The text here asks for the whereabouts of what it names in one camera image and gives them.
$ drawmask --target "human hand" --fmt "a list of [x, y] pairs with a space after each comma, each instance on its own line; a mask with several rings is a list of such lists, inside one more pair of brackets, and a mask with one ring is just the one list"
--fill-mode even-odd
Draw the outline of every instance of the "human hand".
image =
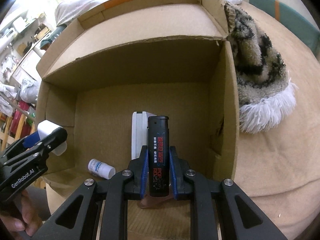
[[156, 205], [172, 198], [173, 193], [171, 192], [171, 190], [169, 191], [169, 195], [167, 195], [166, 197], [151, 197], [149, 194], [145, 194], [144, 198], [140, 202], [138, 202], [138, 207], [142, 209], [153, 208]]
[[15, 240], [23, 240], [19, 235], [20, 231], [26, 231], [29, 236], [32, 236], [42, 225], [42, 221], [33, 207], [26, 190], [21, 193], [21, 206], [23, 221], [11, 217], [9, 214], [0, 214], [0, 219]]

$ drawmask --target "black and white pattern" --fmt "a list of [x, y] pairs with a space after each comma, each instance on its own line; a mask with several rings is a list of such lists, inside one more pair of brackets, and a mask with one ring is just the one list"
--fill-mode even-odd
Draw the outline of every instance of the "black and white pattern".
[[240, 130], [267, 131], [292, 113], [296, 86], [281, 55], [253, 18], [230, 3], [225, 4], [225, 13], [236, 68]]

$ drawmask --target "beige fabric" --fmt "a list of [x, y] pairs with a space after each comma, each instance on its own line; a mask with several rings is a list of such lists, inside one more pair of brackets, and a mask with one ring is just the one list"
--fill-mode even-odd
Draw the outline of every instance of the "beige fabric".
[[277, 128], [240, 134], [235, 182], [290, 240], [320, 211], [320, 64], [281, 23], [246, 2], [241, 7], [270, 37], [299, 89], [294, 112]]
[[49, 210], [53, 214], [66, 199], [56, 193], [48, 183], [45, 184], [45, 190], [47, 191]]

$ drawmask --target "red object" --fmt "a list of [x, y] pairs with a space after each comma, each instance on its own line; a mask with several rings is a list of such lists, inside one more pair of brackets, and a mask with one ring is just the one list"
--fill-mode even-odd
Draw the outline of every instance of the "red object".
[[6, 116], [6, 115], [1, 114], [1, 116], [0, 116], [0, 120], [5, 122], [5, 121], [7, 120], [7, 116]]
[[[25, 111], [28, 111], [30, 108], [30, 105], [23, 100], [19, 101], [19, 106], [21, 107], [22, 110], [25, 110]], [[11, 128], [10, 128], [10, 133], [14, 136], [16, 135], [21, 115], [22, 115], [22, 113], [20, 113], [18, 110], [16, 110], [16, 112], [14, 114], [14, 118], [12, 120]], [[20, 138], [23, 138], [23, 137], [29, 135], [30, 132], [31, 132], [31, 126], [28, 123], [24, 123], [23, 127], [22, 127]]]

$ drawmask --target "blue component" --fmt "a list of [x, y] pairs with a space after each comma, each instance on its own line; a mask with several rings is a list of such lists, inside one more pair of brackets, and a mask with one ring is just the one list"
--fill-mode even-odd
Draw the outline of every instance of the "blue component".
[[144, 156], [144, 163], [141, 171], [141, 186], [140, 186], [140, 197], [143, 199], [144, 194], [146, 193], [146, 188], [147, 188], [147, 180], [148, 180], [148, 169], [149, 169], [149, 164], [148, 164], [148, 148], [146, 148], [146, 153]]
[[172, 187], [174, 199], [177, 199], [178, 198], [177, 176], [176, 176], [176, 171], [174, 169], [174, 163], [173, 163], [171, 149], [169, 150], [169, 156], [170, 156], [171, 187]]
[[34, 132], [33, 134], [30, 134], [29, 136], [27, 136], [25, 139], [24, 139], [24, 142], [23, 142], [23, 146], [25, 148], [31, 148], [33, 147], [38, 141], [40, 141], [40, 137], [39, 137], [39, 134], [38, 132]]

